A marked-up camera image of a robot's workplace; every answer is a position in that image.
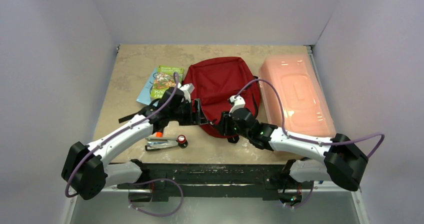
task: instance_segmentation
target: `book cover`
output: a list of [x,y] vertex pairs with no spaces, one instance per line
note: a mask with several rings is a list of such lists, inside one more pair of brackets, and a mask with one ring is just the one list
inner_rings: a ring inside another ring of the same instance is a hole
[[175,87],[174,72],[178,73],[179,83],[182,83],[184,68],[167,65],[160,65],[157,68],[156,77],[150,94],[151,100],[161,98],[168,88]]
[[150,74],[146,84],[144,85],[143,89],[141,89],[140,94],[137,97],[137,102],[149,105],[152,101],[150,99],[150,96],[152,94],[153,84],[155,83],[156,73],[158,72],[158,68],[156,67],[153,72]]

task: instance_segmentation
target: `translucent plastic box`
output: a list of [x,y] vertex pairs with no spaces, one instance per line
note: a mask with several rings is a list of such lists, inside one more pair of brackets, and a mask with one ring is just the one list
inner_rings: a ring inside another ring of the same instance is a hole
[[[259,76],[270,81],[283,105],[285,128],[295,133],[334,137],[336,129],[310,58],[306,54],[269,56]],[[260,84],[268,122],[281,127],[282,116],[277,97],[266,83]]]

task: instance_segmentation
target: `gray wall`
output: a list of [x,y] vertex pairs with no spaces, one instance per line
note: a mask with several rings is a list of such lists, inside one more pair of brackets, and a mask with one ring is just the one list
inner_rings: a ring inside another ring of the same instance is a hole
[[91,139],[114,60],[92,0],[0,0],[0,217],[57,224],[71,144]]
[[[341,0],[315,47],[338,131],[383,131],[362,181],[373,224],[423,223],[423,0]],[[377,140],[360,144],[368,152]]]
[[116,43],[315,44],[339,0],[94,0]]

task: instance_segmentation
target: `orange plastic lid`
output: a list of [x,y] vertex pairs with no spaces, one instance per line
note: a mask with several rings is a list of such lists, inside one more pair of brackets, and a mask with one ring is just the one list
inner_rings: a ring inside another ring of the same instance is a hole
[[[288,131],[315,137],[334,137],[336,129],[324,94],[306,54],[269,56],[259,76],[274,85],[283,105]],[[260,83],[268,122],[281,127],[279,102],[272,88]]]

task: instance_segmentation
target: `red fabric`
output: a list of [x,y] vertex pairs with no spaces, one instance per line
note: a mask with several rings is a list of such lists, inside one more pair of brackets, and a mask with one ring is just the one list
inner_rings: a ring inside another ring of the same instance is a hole
[[[204,115],[209,121],[220,121],[221,113],[229,111],[231,104],[228,99],[236,95],[246,83],[255,79],[245,61],[240,57],[217,57],[203,60],[188,68],[183,84],[194,84],[194,91],[191,93],[192,99],[200,99]],[[256,102],[259,108],[261,102],[261,92],[257,84],[252,84],[250,88],[243,91],[241,97],[246,102],[252,114],[257,115],[255,110]],[[200,126],[209,135],[216,138],[229,138],[222,136],[209,124]]]

